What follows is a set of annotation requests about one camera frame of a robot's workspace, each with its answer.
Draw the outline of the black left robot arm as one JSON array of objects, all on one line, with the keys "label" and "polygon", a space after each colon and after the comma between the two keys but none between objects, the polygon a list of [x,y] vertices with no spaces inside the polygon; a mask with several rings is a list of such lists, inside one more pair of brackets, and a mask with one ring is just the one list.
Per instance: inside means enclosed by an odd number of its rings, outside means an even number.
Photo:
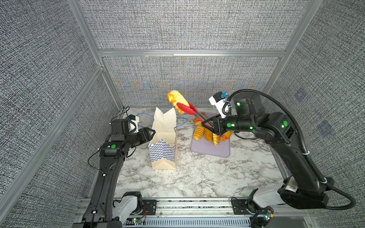
[{"label": "black left robot arm", "polygon": [[90,203],[81,222],[73,223],[73,228],[121,228],[132,212],[143,208],[141,193],[131,192],[122,198],[122,212],[114,216],[114,194],[129,150],[151,141],[155,133],[155,130],[144,127],[137,133],[121,130],[107,137],[98,151],[99,174]]}]

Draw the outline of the flaky pastry bread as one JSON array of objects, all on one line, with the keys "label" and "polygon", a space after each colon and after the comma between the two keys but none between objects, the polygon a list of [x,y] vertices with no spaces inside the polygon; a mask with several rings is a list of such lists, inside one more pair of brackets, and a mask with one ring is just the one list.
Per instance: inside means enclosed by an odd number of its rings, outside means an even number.
[{"label": "flaky pastry bread", "polygon": [[186,101],[186,99],[183,97],[183,95],[181,95],[177,90],[173,90],[170,93],[168,93],[167,98],[168,101],[176,108],[176,110],[180,114],[184,114],[184,111],[178,107],[177,105],[178,103],[186,105],[187,107],[190,106],[189,103]]}]

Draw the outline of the red metal tongs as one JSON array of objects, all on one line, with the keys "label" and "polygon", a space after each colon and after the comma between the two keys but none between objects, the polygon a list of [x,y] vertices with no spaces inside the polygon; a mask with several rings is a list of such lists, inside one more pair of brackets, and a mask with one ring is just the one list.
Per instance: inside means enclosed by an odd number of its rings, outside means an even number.
[{"label": "red metal tongs", "polygon": [[181,104],[181,103],[178,103],[177,104],[178,107],[183,110],[185,113],[189,114],[189,115],[192,115],[192,116],[195,116],[195,117],[198,117],[200,118],[202,121],[204,121],[206,118],[204,115],[200,114],[197,109],[189,103],[189,107],[187,107],[186,105],[184,104]]}]

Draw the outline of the checkered paper bag blue handles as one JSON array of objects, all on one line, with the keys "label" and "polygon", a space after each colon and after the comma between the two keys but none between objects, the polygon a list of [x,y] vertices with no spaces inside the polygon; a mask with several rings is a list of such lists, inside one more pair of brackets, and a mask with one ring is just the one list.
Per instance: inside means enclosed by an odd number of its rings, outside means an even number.
[{"label": "checkered paper bag blue handles", "polygon": [[155,109],[152,129],[156,132],[150,141],[149,155],[152,168],[155,170],[176,170],[177,125],[176,109],[163,112]]}]

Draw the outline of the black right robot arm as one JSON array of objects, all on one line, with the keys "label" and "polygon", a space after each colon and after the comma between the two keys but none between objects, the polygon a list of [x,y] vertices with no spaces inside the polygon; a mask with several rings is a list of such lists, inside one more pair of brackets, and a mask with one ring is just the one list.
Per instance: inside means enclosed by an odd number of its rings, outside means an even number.
[{"label": "black right robot arm", "polygon": [[303,136],[292,117],[266,113],[260,95],[244,92],[234,97],[218,92],[209,99],[218,115],[204,119],[203,126],[222,136],[228,132],[251,132],[268,144],[283,160],[291,176],[276,187],[254,190],[246,203],[252,212],[277,204],[296,209],[328,209],[326,191],[334,181],[320,174],[309,158]]}]

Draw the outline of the striped yellow white bread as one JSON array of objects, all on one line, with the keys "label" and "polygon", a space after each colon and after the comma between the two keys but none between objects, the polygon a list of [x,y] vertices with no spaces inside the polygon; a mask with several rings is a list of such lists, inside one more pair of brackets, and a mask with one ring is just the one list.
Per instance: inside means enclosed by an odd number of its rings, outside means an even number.
[{"label": "striped yellow white bread", "polygon": [[220,142],[220,136],[217,134],[213,134],[213,143],[214,145],[218,145]]}]

